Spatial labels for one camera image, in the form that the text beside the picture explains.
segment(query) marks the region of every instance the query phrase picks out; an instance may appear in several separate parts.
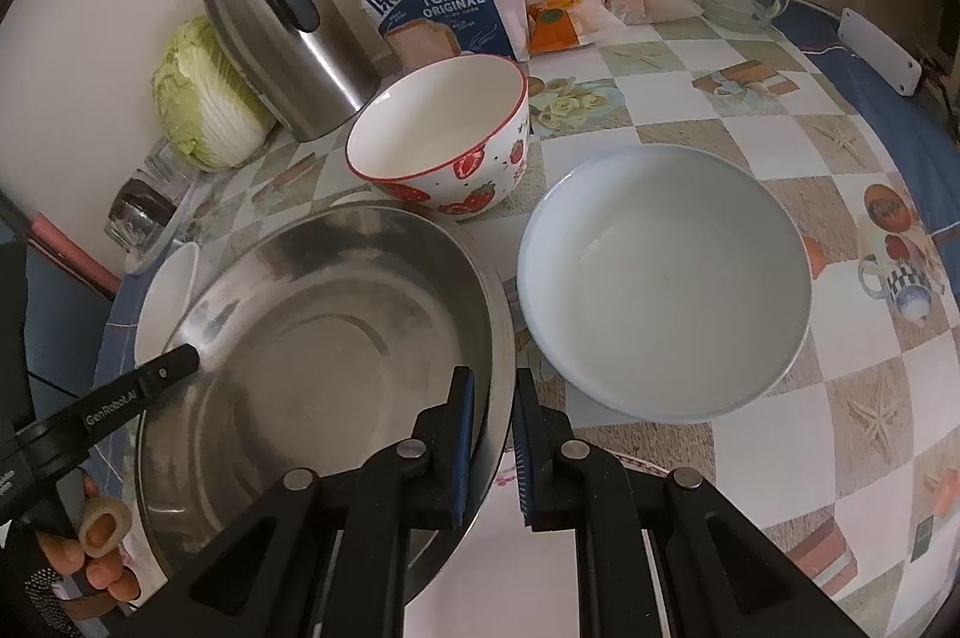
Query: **blue label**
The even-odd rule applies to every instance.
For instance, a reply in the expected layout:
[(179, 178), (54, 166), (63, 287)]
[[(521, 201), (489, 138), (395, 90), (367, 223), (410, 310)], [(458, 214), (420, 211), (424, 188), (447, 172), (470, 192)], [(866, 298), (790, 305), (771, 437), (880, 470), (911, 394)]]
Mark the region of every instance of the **blue label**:
[(493, 0), (401, 0), (380, 24), (380, 35), (412, 20), (432, 20), (453, 31), (461, 50), (514, 58)]

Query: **white bowl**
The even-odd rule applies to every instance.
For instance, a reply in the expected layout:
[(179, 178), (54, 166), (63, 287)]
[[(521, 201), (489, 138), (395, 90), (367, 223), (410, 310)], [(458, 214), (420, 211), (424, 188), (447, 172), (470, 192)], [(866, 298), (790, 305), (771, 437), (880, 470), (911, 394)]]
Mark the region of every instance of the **white bowl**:
[(541, 200), (517, 291), (561, 375), (632, 417), (740, 408), (793, 364), (810, 317), (806, 251), (781, 205), (716, 155), (604, 152)]
[(387, 88), (347, 138), (347, 165), (397, 199), (445, 215), (496, 206), (526, 169), (527, 77), (484, 54), (437, 61)]
[(197, 280), (199, 260), (200, 246), (195, 242), (184, 243), (167, 256), (151, 280), (133, 341), (133, 361), (137, 367), (163, 353), (176, 325), (184, 317)]

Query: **stainless steel jug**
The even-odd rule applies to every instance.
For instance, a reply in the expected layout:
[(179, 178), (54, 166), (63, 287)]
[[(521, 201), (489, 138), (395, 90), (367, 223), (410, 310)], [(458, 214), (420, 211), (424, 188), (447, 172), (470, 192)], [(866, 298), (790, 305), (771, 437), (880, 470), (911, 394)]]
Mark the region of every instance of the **stainless steel jug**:
[(203, 3), (234, 65), (301, 142), (343, 125), (380, 85), (331, 0)]

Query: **bowl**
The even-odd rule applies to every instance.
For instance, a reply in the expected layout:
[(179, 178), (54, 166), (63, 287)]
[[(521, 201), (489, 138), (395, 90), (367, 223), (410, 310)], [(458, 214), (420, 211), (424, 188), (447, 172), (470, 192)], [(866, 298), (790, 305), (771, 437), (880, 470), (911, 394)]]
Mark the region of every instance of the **bowl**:
[(585, 161), (520, 243), (530, 333), (582, 392), (638, 419), (740, 408), (790, 369), (810, 317), (803, 241), (778, 201), (708, 152), (641, 145)]
[(347, 138), (347, 165), (382, 192), (443, 215), (496, 206), (520, 182), (527, 77), (510, 59), (462, 55), (387, 88)]
[[(515, 355), (503, 287), (469, 239), (390, 203), (350, 203), (274, 232), (195, 299), (170, 340), (200, 370), (137, 435), (142, 523), (176, 572), (294, 467), (329, 475), (410, 436), (474, 372), (464, 531), (503, 451)], [(415, 532), (407, 598), (463, 531)]]
[(133, 340), (133, 361), (137, 366), (154, 360), (176, 329), (190, 302), (197, 280), (200, 246), (187, 242), (163, 262), (143, 298)]

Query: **metal screw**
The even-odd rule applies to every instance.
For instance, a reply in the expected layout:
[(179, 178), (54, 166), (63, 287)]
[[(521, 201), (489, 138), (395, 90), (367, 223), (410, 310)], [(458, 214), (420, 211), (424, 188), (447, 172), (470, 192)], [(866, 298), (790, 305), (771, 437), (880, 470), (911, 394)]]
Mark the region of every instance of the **metal screw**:
[(397, 443), (397, 454), (404, 459), (419, 459), (426, 454), (426, 443), (417, 440), (416, 437), (408, 437), (406, 440)]
[(299, 492), (301, 489), (306, 489), (311, 483), (313, 483), (313, 473), (304, 467), (291, 470), (283, 477), (283, 485), (291, 492)]
[(673, 480), (682, 489), (696, 489), (704, 482), (704, 477), (692, 467), (678, 467), (672, 475)]
[(567, 459), (586, 459), (587, 454), (590, 453), (590, 446), (583, 440), (568, 440), (560, 446), (560, 453)]

